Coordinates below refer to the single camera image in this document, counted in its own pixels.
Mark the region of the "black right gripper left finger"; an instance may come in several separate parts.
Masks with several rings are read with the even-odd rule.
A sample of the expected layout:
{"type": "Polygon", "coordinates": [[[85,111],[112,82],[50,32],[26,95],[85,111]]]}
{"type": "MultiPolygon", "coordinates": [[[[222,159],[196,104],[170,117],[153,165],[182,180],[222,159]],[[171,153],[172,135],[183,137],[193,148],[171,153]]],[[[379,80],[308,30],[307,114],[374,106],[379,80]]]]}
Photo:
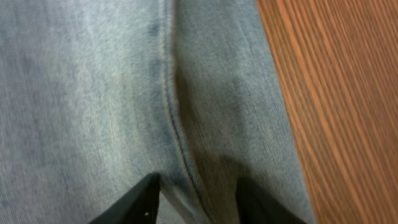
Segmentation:
{"type": "Polygon", "coordinates": [[[160,174],[150,173],[89,224],[156,224],[160,174]]]}

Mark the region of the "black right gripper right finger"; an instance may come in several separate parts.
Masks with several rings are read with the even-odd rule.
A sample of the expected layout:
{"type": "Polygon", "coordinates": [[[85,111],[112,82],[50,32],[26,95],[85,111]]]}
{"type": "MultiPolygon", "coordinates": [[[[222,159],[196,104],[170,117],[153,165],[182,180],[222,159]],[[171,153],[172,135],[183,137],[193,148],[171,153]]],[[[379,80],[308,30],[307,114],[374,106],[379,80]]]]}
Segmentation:
{"type": "Polygon", "coordinates": [[[236,204],[242,224],[305,224],[249,177],[240,177],[236,204]]]}

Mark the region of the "medium blue jeans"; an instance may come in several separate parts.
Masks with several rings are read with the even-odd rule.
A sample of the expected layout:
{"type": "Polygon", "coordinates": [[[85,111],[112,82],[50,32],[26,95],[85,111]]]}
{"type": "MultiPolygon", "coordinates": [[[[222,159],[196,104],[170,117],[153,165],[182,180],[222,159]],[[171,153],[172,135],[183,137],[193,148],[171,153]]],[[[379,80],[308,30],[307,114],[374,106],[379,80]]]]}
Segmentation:
{"type": "Polygon", "coordinates": [[[237,223],[248,176],[315,223],[255,1],[1,2],[1,222],[237,223]]]}

